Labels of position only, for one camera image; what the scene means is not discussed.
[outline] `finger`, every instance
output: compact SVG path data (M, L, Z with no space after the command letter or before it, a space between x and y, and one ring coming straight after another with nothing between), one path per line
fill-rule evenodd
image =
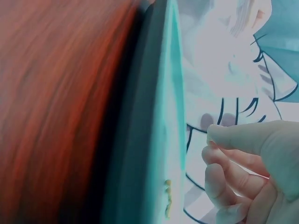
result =
M265 177L269 177L262 158L259 155L252 155L249 153L242 152L240 150L222 150L222 152L232 161L239 165Z
M208 197L219 209L234 204L251 203L250 199L237 196L227 185L223 169L219 164L207 166L205 188Z
M219 164L229 186L250 199L254 199L268 181L264 177L249 174L230 161L220 149L207 146L202 151L202 158L207 165Z
M217 212L216 223L232 224L240 223L245 219L249 210L249 204L236 204L222 208Z
M261 155L263 146L275 137L276 131L286 125L286 121L272 121L222 127L211 125L207 130L207 143L214 142L224 149L239 149L243 152Z
M248 217L246 220L247 224L264 224L268 223L268 217L271 210L275 210L273 206L278 205L279 210L281 208L281 203L279 203L279 198L282 198L282 194L278 195L275 187L268 182L261 193L252 201L251 207L248 211Z

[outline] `cartoon character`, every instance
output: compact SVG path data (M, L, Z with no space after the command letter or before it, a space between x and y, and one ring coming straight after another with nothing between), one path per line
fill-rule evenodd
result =
M267 122L277 119L296 121L290 117L287 109L292 103L283 102L298 88L298 84L265 52L254 37L250 44L251 61L255 70L242 74L238 66L228 63L228 70L237 81L215 80L215 89L196 74L194 66L184 61L186 77L186 120L187 154L185 214L188 223L208 223L207 213L216 213L212 203L204 193L206 165L201 158L201 150L206 145L206 131L209 125L232 126L255 122ZM226 95L229 86L234 94Z

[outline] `hand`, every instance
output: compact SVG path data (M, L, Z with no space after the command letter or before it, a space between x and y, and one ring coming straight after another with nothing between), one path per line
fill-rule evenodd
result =
M205 187L217 224L298 223L299 123L211 125L207 143Z

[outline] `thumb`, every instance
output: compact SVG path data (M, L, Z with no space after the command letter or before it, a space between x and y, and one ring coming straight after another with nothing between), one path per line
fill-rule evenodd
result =
M261 155L266 144L271 141L275 133L283 128L286 121L272 121L222 127L211 125L207 130L207 144L214 142L224 149L239 149L243 152Z

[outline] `small yellow object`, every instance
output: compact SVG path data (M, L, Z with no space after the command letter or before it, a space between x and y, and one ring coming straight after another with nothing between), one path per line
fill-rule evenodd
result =
M165 185L167 185L167 186L171 186L171 180L166 180L166 181L165 181Z
M166 210L165 210L165 216L166 216L167 218L170 218L170 216L169 216L170 208L171 208L171 203L169 203L169 204L167 205Z
M170 218L170 209L171 209L171 204L172 204L172 198L171 198L171 180L166 180L165 185L168 186L168 188L165 190L165 192L168 195L168 205L166 206L165 209L165 216L167 218Z

